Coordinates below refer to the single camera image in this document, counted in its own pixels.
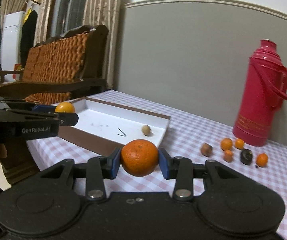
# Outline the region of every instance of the table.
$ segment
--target table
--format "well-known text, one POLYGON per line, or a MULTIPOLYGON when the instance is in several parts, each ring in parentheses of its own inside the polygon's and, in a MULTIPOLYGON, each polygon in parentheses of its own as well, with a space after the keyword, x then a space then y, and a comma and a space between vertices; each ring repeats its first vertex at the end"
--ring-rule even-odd
MULTIPOLYGON (((234 150, 235 160, 226 163, 222 159, 220 141, 225 137, 235 138, 232 127, 228 125, 112 90, 93 95, 91 98, 171 116, 170 126, 161 145, 170 156, 181 155, 190 158, 194 163, 205 163, 207 158, 200 154, 199 149, 206 142, 213 146, 212 159, 279 193, 285 201, 286 212, 277 232, 287 239, 287 146, 273 141, 269 141, 264 147, 246 145, 253 151, 254 158, 262 152, 269 155, 269 164, 266 168, 256 169, 255 165, 243 165, 238 160, 237 150, 234 150)), ((59 137, 32 140, 28 141, 27 145, 41 170, 66 158, 72 158, 76 163, 83 163, 91 157, 98 156, 59 137)), ((117 178, 106 179, 105 187, 107 194, 112 191, 168 191, 172 194, 174 182, 173 179, 165 180, 159 167, 152 174, 142 178, 133 177, 120 167, 117 178)), ((75 191, 84 194, 85 183, 78 181, 75 191)), ((200 195, 203 191, 202 180, 194 179, 194 195, 200 195)))

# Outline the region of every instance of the hanging clothes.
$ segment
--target hanging clothes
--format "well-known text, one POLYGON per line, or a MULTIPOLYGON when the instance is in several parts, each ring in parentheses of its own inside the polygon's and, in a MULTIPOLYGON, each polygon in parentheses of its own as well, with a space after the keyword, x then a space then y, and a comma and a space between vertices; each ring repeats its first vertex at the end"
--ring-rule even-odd
POLYGON ((26 66, 28 52, 30 48, 32 48, 34 45, 37 17, 38 14, 36 13, 36 11, 31 11, 28 16, 28 19, 26 20, 21 29, 20 60, 22 67, 26 66))

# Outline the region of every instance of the finger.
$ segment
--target finger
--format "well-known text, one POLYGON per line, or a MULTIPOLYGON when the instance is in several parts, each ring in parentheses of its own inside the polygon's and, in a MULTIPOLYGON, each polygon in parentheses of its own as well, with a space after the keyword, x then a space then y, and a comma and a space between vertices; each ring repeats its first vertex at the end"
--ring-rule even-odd
POLYGON ((7 150, 4 144, 0 143, 0 158, 6 158, 7 157, 7 150))

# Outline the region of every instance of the white refrigerator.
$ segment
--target white refrigerator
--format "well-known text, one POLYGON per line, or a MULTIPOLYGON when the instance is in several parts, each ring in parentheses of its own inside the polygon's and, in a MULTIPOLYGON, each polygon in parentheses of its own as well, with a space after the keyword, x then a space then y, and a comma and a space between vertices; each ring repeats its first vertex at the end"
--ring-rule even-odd
MULTIPOLYGON (((15 64, 20 63, 21 27, 23 25, 24 16, 24 11, 5 16, 0 47, 2 70, 14 70, 15 64)), ((14 79, 12 75, 6 75, 5 81, 14 81, 14 79)))

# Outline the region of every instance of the nut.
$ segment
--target nut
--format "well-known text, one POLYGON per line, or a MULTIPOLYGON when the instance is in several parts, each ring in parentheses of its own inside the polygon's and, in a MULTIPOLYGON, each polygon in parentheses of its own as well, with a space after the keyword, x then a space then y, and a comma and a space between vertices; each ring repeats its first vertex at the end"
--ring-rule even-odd
POLYGON ((210 157, 210 155, 212 154, 212 146, 208 143, 204 143, 200 148, 200 152, 202 155, 210 157))
POLYGON ((151 133, 150 126, 149 126, 149 125, 144 125, 144 126, 141 128, 141 131, 143 132, 143 134, 144 134, 145 136, 149 136, 150 133, 151 133))

